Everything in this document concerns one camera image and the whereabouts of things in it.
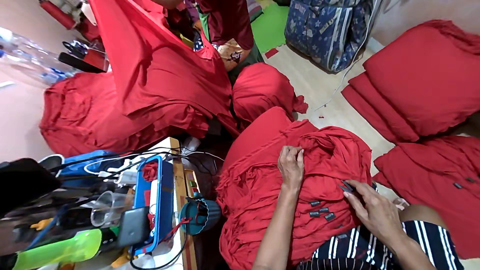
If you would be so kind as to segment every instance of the black and white striped fabric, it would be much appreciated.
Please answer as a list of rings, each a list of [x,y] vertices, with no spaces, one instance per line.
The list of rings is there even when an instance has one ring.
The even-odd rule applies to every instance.
[[[403,230],[417,241],[438,270],[463,270],[450,233],[424,221],[406,221]],[[400,270],[395,256],[363,225],[332,237],[299,270]]]

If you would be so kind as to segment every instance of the green plastic bottle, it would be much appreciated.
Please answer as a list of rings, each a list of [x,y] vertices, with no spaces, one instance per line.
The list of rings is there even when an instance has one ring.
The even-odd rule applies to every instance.
[[[88,260],[97,254],[101,243],[100,229],[84,231],[73,238],[18,253],[12,270],[35,269],[56,262]]]

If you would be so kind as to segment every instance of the pile of red clothing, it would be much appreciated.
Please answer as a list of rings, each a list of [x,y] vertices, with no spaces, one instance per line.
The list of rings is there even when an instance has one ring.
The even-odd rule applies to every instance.
[[[214,117],[238,136],[242,129],[237,129],[238,121],[230,113],[232,86],[218,52],[208,42],[193,52],[167,29],[161,6],[155,9],[150,1],[91,0],[90,4],[113,75],[77,74],[45,92],[40,129],[55,152],[67,157],[96,149],[123,152],[182,132],[202,138]],[[279,95],[272,97],[270,106],[292,113],[293,88],[286,78],[278,85],[265,85],[280,78],[267,71],[249,86]],[[285,90],[272,89],[285,82]],[[259,97],[251,100],[251,104],[263,102]],[[252,108],[250,116],[263,112]]]
[[[264,130],[276,132],[268,132],[270,138],[261,135],[257,142]],[[310,259],[330,237],[359,224],[339,184],[346,179],[372,183],[371,150],[347,130],[333,126],[319,130],[308,120],[290,123],[282,109],[272,108],[232,145],[216,188],[217,202],[228,218],[220,236],[220,252],[233,270],[251,269],[255,260],[280,192],[277,160],[284,145],[305,150],[305,177],[295,212],[290,262],[295,265]],[[321,208],[328,208],[335,218],[327,221],[328,213],[310,217],[310,212]]]
[[[480,36],[451,21],[406,31],[363,66],[342,94],[390,142],[446,131],[480,110]]]
[[[480,139],[399,143],[374,163],[380,171],[375,181],[440,214],[460,258],[480,257]]]

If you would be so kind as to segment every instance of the hand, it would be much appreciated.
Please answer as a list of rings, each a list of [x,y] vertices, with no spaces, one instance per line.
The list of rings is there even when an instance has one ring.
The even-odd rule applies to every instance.
[[[392,202],[378,194],[366,183],[355,180],[347,180],[346,182],[357,189],[365,202],[365,207],[354,194],[344,192],[344,196],[355,209],[360,221],[384,245],[392,248],[392,245],[398,244],[405,237],[408,237],[402,229],[398,209]]]
[[[304,169],[303,149],[301,147],[284,146],[280,151],[277,167],[282,173],[282,188],[296,192],[300,191]]]

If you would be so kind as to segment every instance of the pink wall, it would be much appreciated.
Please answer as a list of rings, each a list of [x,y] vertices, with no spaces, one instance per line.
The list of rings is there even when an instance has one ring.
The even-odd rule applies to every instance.
[[[372,37],[387,45],[431,19],[452,20],[463,30],[480,34],[480,0],[383,0]]]
[[[55,53],[63,51],[62,41],[71,41],[76,34],[50,17],[37,0],[1,0],[0,26]],[[0,161],[40,159],[51,154],[38,129],[47,85],[0,64],[0,83],[5,81],[14,81],[15,85],[0,88]]]

